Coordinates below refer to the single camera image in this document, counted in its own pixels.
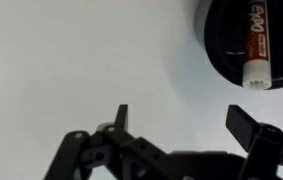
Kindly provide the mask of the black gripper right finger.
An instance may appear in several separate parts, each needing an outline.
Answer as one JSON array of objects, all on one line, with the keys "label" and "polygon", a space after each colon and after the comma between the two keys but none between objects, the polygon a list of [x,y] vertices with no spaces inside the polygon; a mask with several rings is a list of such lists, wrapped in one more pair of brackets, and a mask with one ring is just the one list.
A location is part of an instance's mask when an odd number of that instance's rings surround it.
[{"label": "black gripper right finger", "polygon": [[247,153],[240,180],[283,180],[277,175],[283,166],[283,131],[257,122],[238,105],[230,105],[226,127]]}]

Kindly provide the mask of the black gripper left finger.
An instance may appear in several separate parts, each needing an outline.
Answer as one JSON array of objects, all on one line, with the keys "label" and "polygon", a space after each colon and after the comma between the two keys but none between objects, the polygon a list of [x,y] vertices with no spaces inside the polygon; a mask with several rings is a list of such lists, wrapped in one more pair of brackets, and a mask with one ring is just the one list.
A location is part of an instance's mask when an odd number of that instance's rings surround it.
[{"label": "black gripper left finger", "polygon": [[177,162],[144,138],[126,130],[128,106],[120,105],[113,123],[66,134],[44,180],[91,180],[93,170],[106,167],[117,180],[180,180]]}]

